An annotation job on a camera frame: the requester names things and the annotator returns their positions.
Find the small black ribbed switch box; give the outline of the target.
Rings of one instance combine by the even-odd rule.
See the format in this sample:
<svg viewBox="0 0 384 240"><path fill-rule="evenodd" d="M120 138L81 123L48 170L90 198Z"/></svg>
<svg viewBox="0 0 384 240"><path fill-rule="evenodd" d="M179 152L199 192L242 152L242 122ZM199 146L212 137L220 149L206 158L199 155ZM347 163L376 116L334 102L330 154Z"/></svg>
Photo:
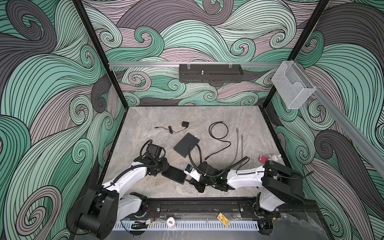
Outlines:
<svg viewBox="0 0 384 240"><path fill-rule="evenodd" d="M170 166L168 170L162 172L162 176L183 185L187 175L184 171Z"/></svg>

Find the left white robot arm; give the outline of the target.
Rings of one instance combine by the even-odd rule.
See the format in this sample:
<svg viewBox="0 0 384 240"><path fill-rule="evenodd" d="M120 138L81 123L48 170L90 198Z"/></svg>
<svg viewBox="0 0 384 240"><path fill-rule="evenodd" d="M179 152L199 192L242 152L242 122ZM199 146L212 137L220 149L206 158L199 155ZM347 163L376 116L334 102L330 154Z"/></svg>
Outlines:
<svg viewBox="0 0 384 240"><path fill-rule="evenodd" d="M169 167L165 157L137 157L128 169L105 186L92 186L82 198L75 228L99 240L105 239L118 221L137 213L141 208L143 200L138 194L126 198L124 194L144 177L156 176Z"/></svg>

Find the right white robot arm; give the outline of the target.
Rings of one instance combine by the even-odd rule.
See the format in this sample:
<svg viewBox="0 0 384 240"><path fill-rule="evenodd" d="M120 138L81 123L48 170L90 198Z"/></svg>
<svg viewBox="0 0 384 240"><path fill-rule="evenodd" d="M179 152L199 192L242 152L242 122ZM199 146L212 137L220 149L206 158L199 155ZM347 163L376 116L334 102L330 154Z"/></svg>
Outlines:
<svg viewBox="0 0 384 240"><path fill-rule="evenodd" d="M278 162L268 160L263 166L248 170L217 170L203 162L196 168L188 165L184 171L190 176L190 184L198 192L207 186L227 192L245 187L262 189L257 196L257 207L273 212L283 204L301 205L304 203L304 176Z"/></svg>

